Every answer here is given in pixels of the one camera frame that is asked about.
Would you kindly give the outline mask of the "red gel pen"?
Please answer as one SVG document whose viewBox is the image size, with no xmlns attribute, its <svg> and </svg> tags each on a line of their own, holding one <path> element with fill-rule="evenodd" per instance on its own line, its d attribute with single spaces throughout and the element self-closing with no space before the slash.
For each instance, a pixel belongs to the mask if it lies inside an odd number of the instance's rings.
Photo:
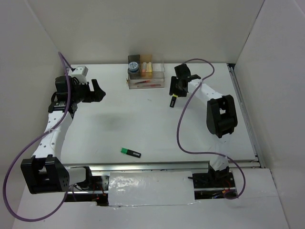
<svg viewBox="0 0 305 229">
<path fill-rule="evenodd" d="M 163 86 L 161 84 L 158 83 L 154 83 L 154 84 L 146 84 L 146 85 L 138 85 L 137 88 L 162 88 Z"/>
</svg>

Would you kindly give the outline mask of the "clear red pen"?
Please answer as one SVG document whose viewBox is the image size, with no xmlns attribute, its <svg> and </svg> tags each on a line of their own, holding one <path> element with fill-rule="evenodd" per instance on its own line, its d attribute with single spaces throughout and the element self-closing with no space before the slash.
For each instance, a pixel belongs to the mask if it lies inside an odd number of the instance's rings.
<svg viewBox="0 0 305 229">
<path fill-rule="evenodd" d="M 136 82 L 136 83 L 134 83 L 134 85 L 139 85 L 139 84 L 143 84 L 143 83 L 151 83 L 151 80 Z"/>
</svg>

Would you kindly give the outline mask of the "orange grey highlighter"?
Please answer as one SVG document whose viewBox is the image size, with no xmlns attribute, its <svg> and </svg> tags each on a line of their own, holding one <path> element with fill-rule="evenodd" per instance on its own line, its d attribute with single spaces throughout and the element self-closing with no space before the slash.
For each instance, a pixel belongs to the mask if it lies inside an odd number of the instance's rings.
<svg viewBox="0 0 305 229">
<path fill-rule="evenodd" d="M 145 73 L 147 69 L 147 62 L 142 63 L 142 73 Z"/>
</svg>

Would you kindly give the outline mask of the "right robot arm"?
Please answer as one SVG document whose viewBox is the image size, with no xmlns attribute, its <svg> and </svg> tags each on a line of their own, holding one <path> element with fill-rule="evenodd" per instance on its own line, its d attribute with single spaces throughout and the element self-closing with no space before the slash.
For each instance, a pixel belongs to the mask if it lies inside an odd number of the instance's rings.
<svg viewBox="0 0 305 229">
<path fill-rule="evenodd" d="M 183 63 L 174 68 L 175 76 L 171 77 L 169 95 L 172 97 L 170 107 L 173 108 L 178 97 L 186 97 L 187 100 L 178 121 L 176 140 L 178 147 L 187 154 L 213 155 L 208 164 L 208 182 L 213 187 L 219 187 L 224 179 L 229 176 L 229 158 L 224 152 L 226 145 L 231 139 L 231 134 L 237 127 L 238 120 L 234 98 L 231 95 L 223 95 L 203 81 L 206 77 L 191 74 L 188 66 Z M 183 115 L 191 99 L 196 96 L 206 106 L 206 126 L 210 134 L 218 144 L 215 152 L 191 152 L 182 148 L 179 133 Z"/>
</svg>

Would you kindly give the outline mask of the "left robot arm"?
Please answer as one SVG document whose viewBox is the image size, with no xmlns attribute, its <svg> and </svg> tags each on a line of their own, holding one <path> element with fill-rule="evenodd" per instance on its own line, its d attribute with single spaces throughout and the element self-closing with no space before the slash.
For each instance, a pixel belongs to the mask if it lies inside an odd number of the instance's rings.
<svg viewBox="0 0 305 229">
<path fill-rule="evenodd" d="M 61 150 L 78 103 L 100 102 L 106 95 L 96 79 L 82 83 L 79 77 L 60 76 L 55 79 L 56 92 L 48 107 L 46 135 L 30 159 L 21 163 L 21 171 L 31 194 L 66 192 L 77 184 L 83 190 L 94 185 L 88 166 L 65 167 Z"/>
</svg>

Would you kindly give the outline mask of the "blue tape roll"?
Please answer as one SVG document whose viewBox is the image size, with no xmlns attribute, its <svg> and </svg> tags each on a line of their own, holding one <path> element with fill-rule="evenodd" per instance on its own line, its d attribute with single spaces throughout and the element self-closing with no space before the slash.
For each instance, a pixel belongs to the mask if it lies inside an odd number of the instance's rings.
<svg viewBox="0 0 305 229">
<path fill-rule="evenodd" d="M 132 61 L 128 63 L 128 73 L 138 73 L 140 70 L 140 63 L 136 61 Z"/>
</svg>

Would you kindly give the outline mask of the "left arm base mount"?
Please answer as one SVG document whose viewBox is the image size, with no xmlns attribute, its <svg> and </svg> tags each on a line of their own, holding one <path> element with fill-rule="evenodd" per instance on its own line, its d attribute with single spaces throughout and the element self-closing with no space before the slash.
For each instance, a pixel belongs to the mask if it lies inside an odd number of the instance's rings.
<svg viewBox="0 0 305 229">
<path fill-rule="evenodd" d="M 66 201 L 94 202 L 98 206 L 108 206 L 109 176 L 95 176 L 90 167 L 69 169 L 70 187 Z"/>
</svg>

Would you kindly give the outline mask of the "yellow black highlighter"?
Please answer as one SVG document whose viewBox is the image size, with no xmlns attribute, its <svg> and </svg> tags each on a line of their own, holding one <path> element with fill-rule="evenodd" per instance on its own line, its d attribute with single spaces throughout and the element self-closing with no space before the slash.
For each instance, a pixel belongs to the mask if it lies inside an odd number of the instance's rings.
<svg viewBox="0 0 305 229">
<path fill-rule="evenodd" d="M 177 98 L 178 98 L 177 95 L 172 94 L 171 101 L 170 101 L 170 107 L 171 108 L 174 108 Z"/>
</svg>

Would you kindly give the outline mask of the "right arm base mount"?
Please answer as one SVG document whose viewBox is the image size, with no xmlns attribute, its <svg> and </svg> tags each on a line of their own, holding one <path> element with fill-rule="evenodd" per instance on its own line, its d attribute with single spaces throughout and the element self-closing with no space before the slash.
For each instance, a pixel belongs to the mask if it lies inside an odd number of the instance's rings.
<svg viewBox="0 0 305 229">
<path fill-rule="evenodd" d="M 188 179 L 193 182 L 195 200 L 237 197 L 234 177 L 229 167 L 215 171 L 208 166 L 207 172 L 192 173 Z"/>
</svg>

